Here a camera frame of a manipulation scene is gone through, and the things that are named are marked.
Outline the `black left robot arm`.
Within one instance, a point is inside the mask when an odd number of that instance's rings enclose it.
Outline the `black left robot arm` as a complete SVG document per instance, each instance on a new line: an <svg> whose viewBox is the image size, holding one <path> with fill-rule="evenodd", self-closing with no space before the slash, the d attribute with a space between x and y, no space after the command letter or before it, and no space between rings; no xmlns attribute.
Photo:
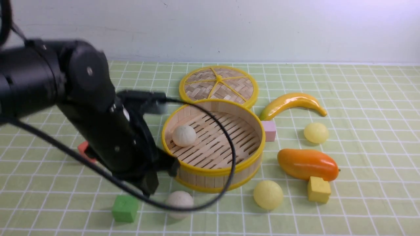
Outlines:
<svg viewBox="0 0 420 236"><path fill-rule="evenodd" d="M1 117L57 106L84 137L82 157L149 197L180 162L156 145L144 114L165 112L163 92L116 91L105 54L83 41L30 40L1 52Z"/></svg>

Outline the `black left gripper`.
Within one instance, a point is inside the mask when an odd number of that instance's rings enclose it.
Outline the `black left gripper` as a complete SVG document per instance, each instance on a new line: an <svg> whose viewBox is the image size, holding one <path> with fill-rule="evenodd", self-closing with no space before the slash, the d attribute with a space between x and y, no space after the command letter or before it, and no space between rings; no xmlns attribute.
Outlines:
<svg viewBox="0 0 420 236"><path fill-rule="evenodd" d="M118 174L121 180L129 182L138 188L146 197L153 195L158 186L158 172L166 172L169 176L175 177L180 168L180 162L171 154L162 150L156 145L153 135L144 119L144 115L128 111L120 98L118 105L128 113L130 127L134 131L131 145L134 148L134 163L130 169Z"/></svg>

